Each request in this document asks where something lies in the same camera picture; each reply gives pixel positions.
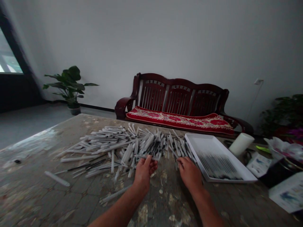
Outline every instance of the forearm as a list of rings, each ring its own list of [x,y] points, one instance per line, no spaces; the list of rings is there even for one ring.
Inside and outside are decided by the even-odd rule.
[[[223,220],[218,214],[211,200],[210,194],[205,189],[192,193],[192,196],[198,208],[204,227],[224,226]]]
[[[89,227],[126,227],[146,193],[137,186],[131,186],[121,198]]]

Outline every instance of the electrical outlet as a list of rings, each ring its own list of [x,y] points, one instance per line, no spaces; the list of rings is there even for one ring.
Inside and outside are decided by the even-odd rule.
[[[260,85],[260,84],[261,84],[261,81],[264,81],[264,80],[263,80],[263,79],[257,78],[253,84],[255,84],[255,85]]]

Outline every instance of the baseboard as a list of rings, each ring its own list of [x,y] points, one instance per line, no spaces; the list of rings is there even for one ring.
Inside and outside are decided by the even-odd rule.
[[[65,100],[54,100],[54,101],[45,100],[45,103],[51,103],[51,104],[64,103],[64,104],[67,104],[67,102]],[[91,105],[87,105],[87,104],[81,104],[80,103],[80,106],[91,108],[91,109],[104,110],[104,111],[113,112],[113,113],[115,112],[114,109],[109,109],[109,108],[104,108],[104,107],[97,107],[97,106],[91,106]]]

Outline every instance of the power cord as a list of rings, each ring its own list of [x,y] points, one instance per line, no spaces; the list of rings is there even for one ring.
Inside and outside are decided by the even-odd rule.
[[[257,95],[256,95],[255,99],[253,100],[253,102],[252,102],[252,104],[251,104],[251,106],[250,106],[250,109],[249,109],[248,114],[247,114],[247,117],[246,117],[246,121],[248,121],[250,112],[252,111],[252,108],[253,108],[253,104],[255,103],[255,101],[256,101],[257,98],[258,98],[258,95],[259,95],[259,92],[260,92],[260,90],[261,90],[261,87],[262,87],[262,85],[263,85],[263,83],[264,83],[264,80],[260,80],[260,82],[261,82],[261,85],[260,85],[260,87],[259,87],[259,89],[258,89],[258,92],[257,92]]]

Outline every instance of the sofa backrest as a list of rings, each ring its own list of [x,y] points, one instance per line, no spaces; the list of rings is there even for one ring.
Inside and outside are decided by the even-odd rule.
[[[205,116],[224,109],[228,90],[186,79],[167,79],[155,73],[134,78],[136,106],[186,116]]]

